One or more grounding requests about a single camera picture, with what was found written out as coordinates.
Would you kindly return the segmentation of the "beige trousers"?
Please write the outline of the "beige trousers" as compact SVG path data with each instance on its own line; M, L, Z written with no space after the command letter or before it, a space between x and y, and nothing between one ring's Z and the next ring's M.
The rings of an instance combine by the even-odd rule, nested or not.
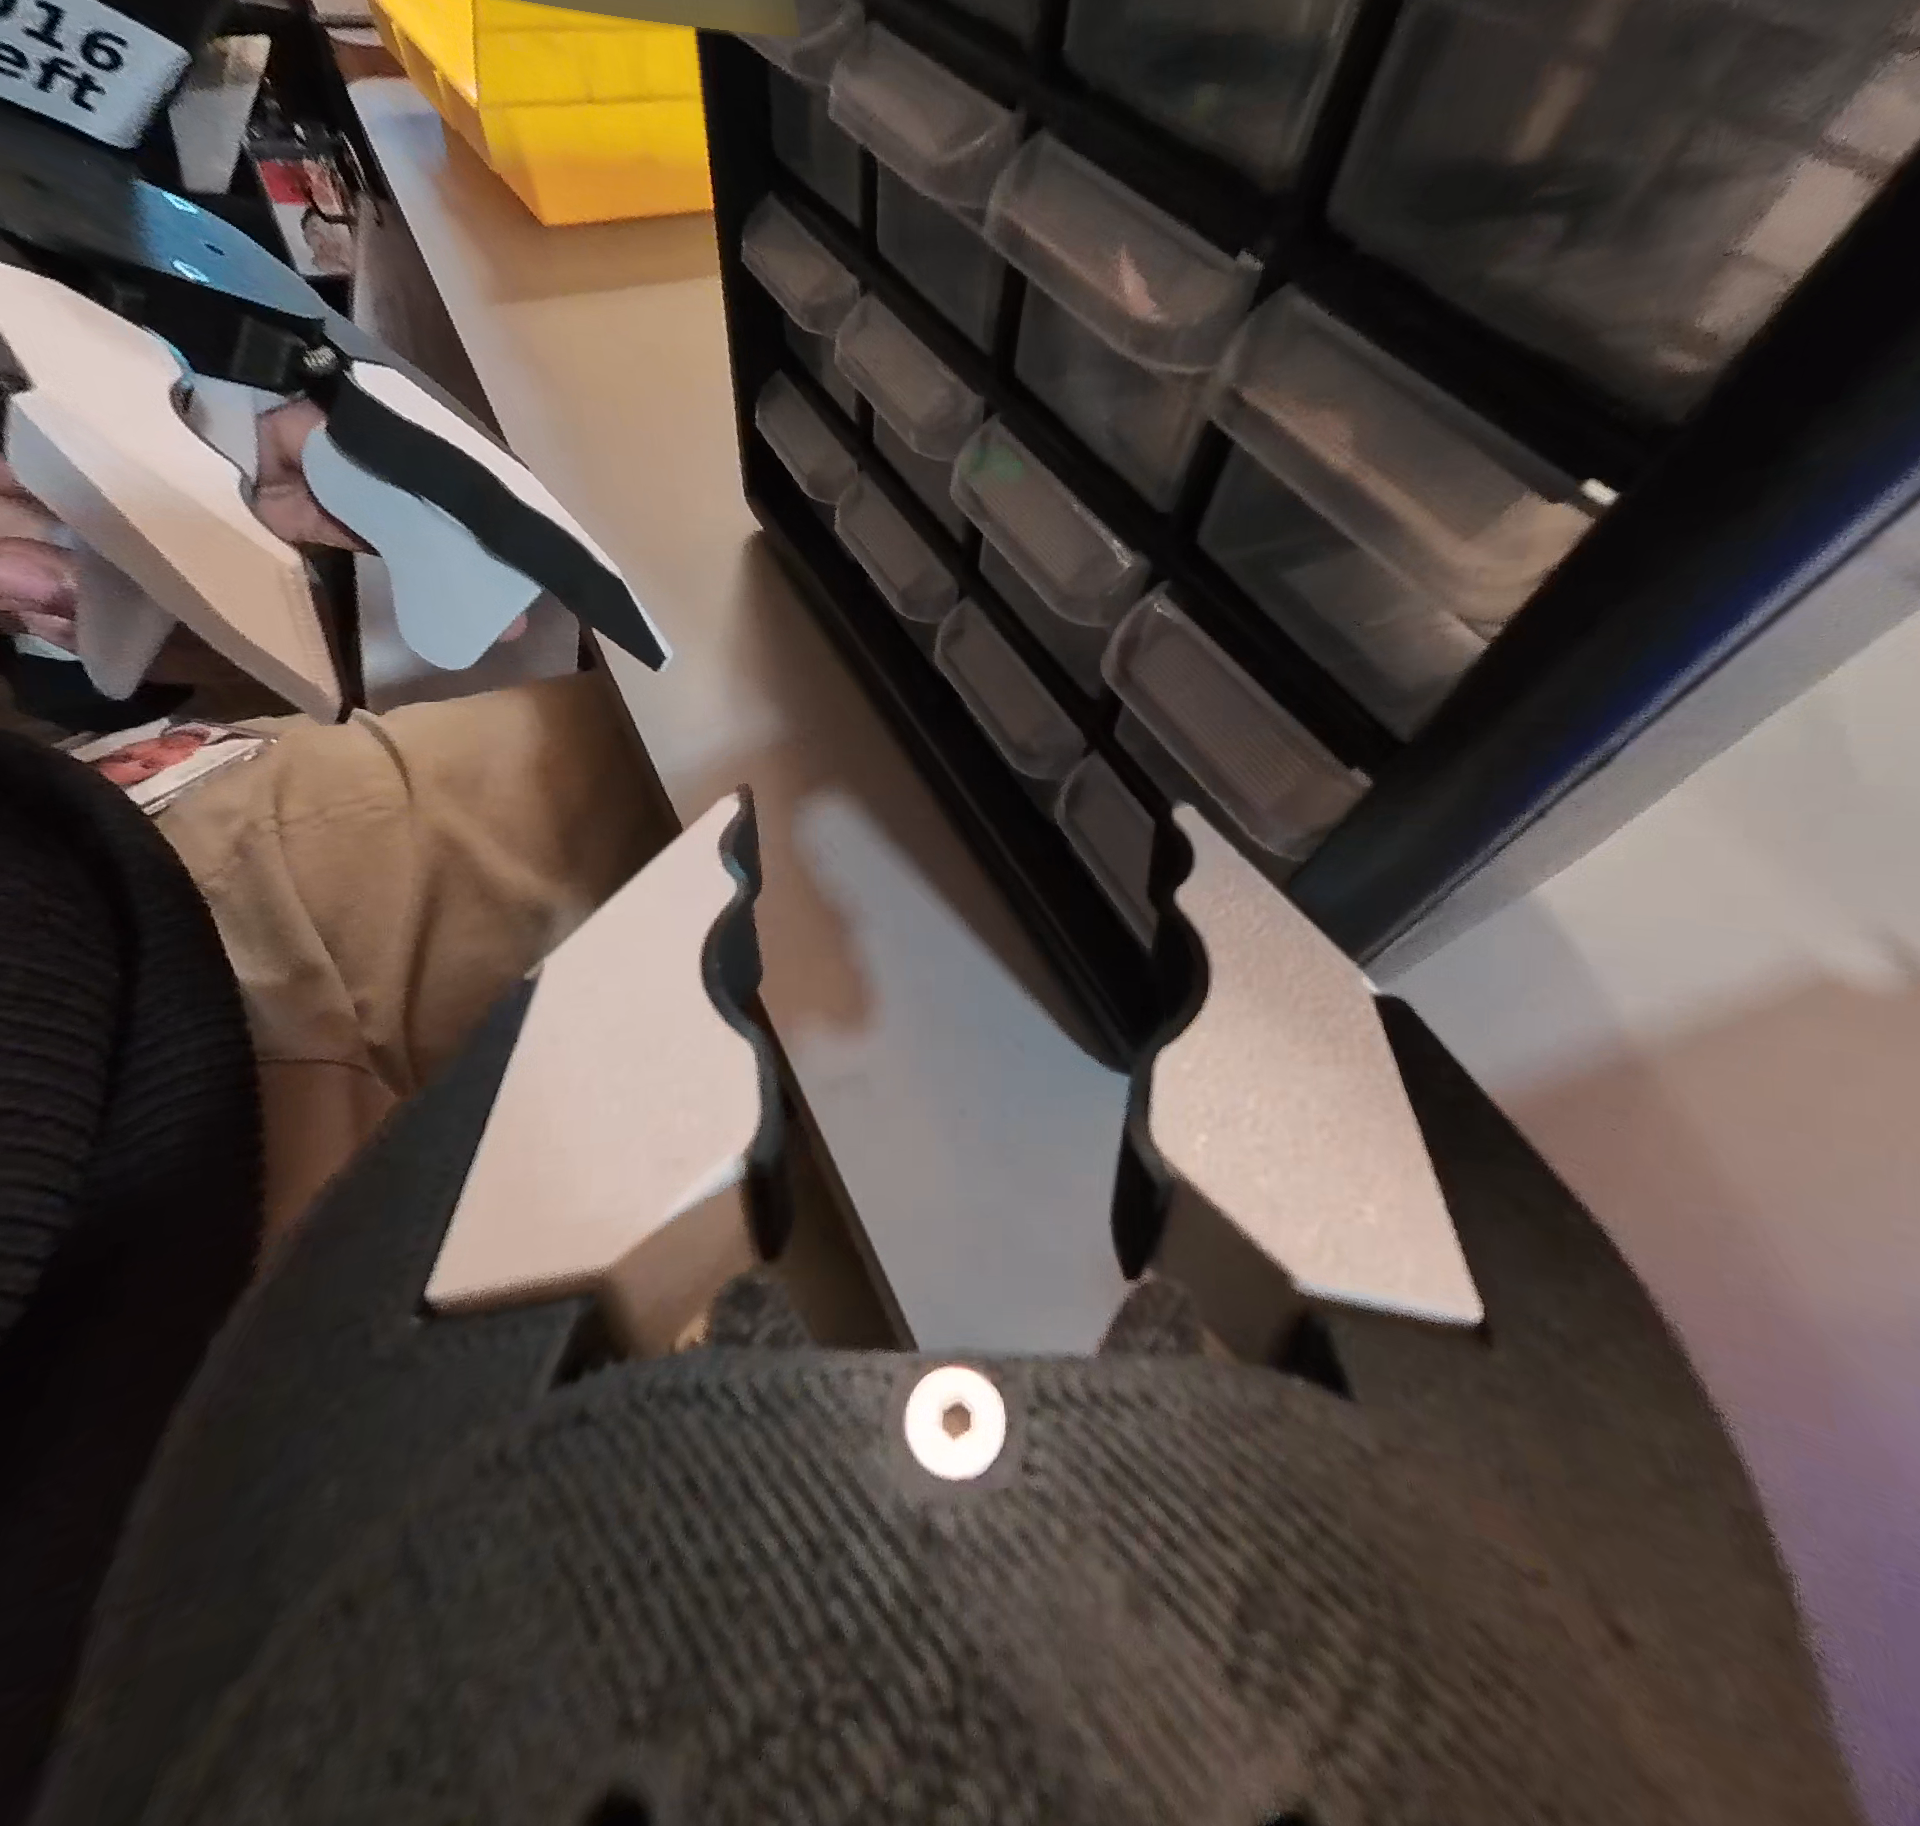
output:
M248 1013L273 1251L675 824L598 670L254 728L156 824Z

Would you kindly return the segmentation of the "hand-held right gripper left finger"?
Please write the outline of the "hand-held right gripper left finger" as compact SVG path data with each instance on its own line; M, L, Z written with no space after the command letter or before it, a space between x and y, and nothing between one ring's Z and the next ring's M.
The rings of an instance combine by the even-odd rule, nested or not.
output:
M793 1194L759 893L754 802L736 789L541 963L422 1284L429 1312L569 1298L705 1312L783 1258Z

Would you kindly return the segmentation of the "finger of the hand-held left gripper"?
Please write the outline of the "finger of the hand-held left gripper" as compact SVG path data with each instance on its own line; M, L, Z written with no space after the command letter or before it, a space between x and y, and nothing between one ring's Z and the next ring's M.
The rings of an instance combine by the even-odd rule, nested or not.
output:
M318 510L388 567L408 650L464 670L538 597L647 670L643 597L541 477L404 365L335 350L318 385Z

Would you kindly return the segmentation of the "person's left hand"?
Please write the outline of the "person's left hand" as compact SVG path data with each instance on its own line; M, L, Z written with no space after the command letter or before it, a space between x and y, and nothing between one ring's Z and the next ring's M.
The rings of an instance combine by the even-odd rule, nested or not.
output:
M325 411L310 399L284 399L254 424L254 472L248 510L268 533L294 548L341 548L373 555L349 526L339 525L312 497L305 474L305 441L321 433Z

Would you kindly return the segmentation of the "yellow plastic bin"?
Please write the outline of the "yellow plastic bin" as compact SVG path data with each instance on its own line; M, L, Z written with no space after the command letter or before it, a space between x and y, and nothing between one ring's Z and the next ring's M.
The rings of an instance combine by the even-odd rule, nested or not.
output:
M688 27L523 0L367 0L419 99L548 227L713 209Z

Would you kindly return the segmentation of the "dark knit sweater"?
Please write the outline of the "dark knit sweater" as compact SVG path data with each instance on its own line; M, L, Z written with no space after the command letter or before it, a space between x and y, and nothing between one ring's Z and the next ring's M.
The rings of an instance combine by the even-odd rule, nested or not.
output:
M237 975L181 856L4 735L4 1400L140 1295L220 1321L262 1245Z

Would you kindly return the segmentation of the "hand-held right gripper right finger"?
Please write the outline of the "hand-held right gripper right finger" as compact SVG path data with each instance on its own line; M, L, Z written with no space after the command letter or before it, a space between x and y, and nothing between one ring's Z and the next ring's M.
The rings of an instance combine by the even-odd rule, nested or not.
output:
M1124 1277L1177 1284L1207 1329L1334 1308L1480 1329L1373 981L1197 806L1158 835L1151 903L1164 1013L1127 1087Z

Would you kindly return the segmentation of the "printed leaflet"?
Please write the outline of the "printed leaflet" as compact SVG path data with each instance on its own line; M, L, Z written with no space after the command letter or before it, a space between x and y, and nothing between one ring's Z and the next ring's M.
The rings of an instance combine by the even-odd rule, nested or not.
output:
M135 806L156 816L201 782L246 764L273 745L273 732L210 721L198 716L161 716L120 735L76 735L58 752L76 759L108 782Z

